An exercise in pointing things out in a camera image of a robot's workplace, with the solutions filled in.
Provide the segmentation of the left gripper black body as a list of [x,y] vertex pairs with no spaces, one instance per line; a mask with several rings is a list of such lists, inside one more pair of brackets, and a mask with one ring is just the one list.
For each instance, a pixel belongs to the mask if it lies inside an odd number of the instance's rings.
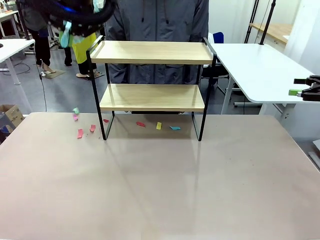
[[49,15],[49,24],[60,32],[66,32],[70,36],[88,37],[92,33],[98,32],[103,27],[103,22],[90,23],[83,19],[74,20]]

